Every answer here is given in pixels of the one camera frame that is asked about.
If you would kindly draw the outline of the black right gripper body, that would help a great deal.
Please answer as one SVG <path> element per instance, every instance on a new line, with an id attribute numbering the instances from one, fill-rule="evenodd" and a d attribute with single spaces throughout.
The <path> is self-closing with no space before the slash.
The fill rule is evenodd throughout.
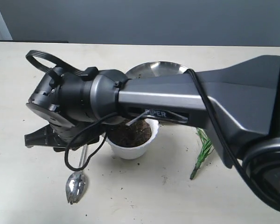
<path id="1" fill-rule="evenodd" d="M 52 147 L 56 152 L 62 152 L 76 135 L 78 137 L 70 144 L 70 149 L 76 150 L 84 144 L 89 145 L 98 142 L 99 125 L 83 131 L 90 125 L 92 123 L 79 122 L 77 126 L 63 127 L 50 123 L 48 125 L 50 129 L 48 147 Z"/>

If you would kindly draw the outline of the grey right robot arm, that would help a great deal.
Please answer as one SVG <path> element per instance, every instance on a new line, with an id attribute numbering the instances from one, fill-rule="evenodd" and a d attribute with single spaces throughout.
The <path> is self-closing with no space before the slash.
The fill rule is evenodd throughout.
<path id="1" fill-rule="evenodd" d="M 140 78 L 119 70 L 79 70 L 49 53 L 26 59 L 44 73 L 27 107 L 48 124 L 25 146 L 69 153 L 98 141 L 124 119 L 155 119 L 205 130 L 223 164 L 280 212 L 280 56 L 196 72 L 175 64 Z"/>

